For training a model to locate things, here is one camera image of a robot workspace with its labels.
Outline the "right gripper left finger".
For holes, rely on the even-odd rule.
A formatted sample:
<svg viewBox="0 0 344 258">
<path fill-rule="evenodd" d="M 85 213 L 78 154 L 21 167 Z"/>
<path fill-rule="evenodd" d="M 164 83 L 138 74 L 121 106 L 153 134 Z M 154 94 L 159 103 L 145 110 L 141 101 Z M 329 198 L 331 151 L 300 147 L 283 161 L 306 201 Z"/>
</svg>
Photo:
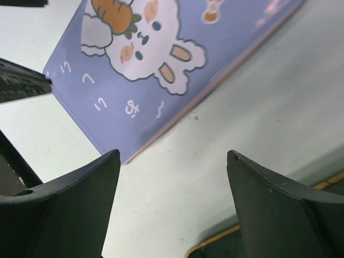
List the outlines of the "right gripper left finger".
<svg viewBox="0 0 344 258">
<path fill-rule="evenodd" d="M 101 257 L 120 152 L 1 197 L 1 257 Z"/>
</svg>

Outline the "silver tin lid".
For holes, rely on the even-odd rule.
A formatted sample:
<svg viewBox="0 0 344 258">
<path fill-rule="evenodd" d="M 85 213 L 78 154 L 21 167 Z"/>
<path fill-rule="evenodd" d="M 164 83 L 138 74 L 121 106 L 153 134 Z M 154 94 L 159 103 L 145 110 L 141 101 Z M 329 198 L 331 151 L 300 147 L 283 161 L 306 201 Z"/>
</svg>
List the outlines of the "silver tin lid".
<svg viewBox="0 0 344 258">
<path fill-rule="evenodd" d="M 48 59 L 94 147 L 129 163 L 207 97 L 301 1 L 82 1 Z"/>
</svg>

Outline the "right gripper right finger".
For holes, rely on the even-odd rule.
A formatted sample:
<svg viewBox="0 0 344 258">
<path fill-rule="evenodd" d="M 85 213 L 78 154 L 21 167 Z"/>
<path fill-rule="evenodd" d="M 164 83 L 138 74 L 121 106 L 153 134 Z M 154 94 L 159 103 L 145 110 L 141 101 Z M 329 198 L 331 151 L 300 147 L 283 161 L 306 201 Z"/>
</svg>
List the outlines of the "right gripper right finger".
<svg viewBox="0 0 344 258">
<path fill-rule="evenodd" d="M 235 150 L 227 174 L 247 257 L 343 257 L 343 196 L 296 182 Z"/>
</svg>

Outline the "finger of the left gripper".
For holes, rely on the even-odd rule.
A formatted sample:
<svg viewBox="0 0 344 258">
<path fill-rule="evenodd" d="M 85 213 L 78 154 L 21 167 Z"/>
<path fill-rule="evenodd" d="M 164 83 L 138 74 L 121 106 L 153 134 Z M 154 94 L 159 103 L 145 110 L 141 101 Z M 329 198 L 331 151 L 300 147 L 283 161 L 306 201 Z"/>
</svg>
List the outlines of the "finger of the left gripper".
<svg viewBox="0 0 344 258">
<path fill-rule="evenodd" d="M 1 59 L 1 103 L 52 92 L 52 80 L 35 70 Z"/>
</svg>

